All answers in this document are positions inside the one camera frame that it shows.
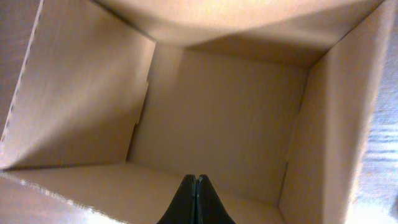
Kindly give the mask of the brown cardboard box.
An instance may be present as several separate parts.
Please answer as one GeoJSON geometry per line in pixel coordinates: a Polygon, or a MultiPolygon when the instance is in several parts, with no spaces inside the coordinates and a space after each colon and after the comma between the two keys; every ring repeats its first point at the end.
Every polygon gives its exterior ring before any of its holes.
{"type": "Polygon", "coordinates": [[[356,208],[396,1],[2,1],[2,223],[157,223],[187,174],[235,223],[356,208]]]}

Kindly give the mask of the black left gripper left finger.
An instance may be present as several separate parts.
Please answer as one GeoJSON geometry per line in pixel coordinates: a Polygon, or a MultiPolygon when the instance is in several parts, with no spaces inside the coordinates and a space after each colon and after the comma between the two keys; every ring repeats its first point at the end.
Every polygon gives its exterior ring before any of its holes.
{"type": "Polygon", "coordinates": [[[194,224],[195,202],[196,178],[187,174],[157,224],[194,224]]]}

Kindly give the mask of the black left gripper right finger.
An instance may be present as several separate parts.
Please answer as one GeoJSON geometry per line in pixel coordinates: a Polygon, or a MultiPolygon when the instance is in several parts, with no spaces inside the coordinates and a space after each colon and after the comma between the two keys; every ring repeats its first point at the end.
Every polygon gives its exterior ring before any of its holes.
{"type": "Polygon", "coordinates": [[[197,224],[235,224],[224,208],[209,177],[199,176],[196,189],[197,224]]]}

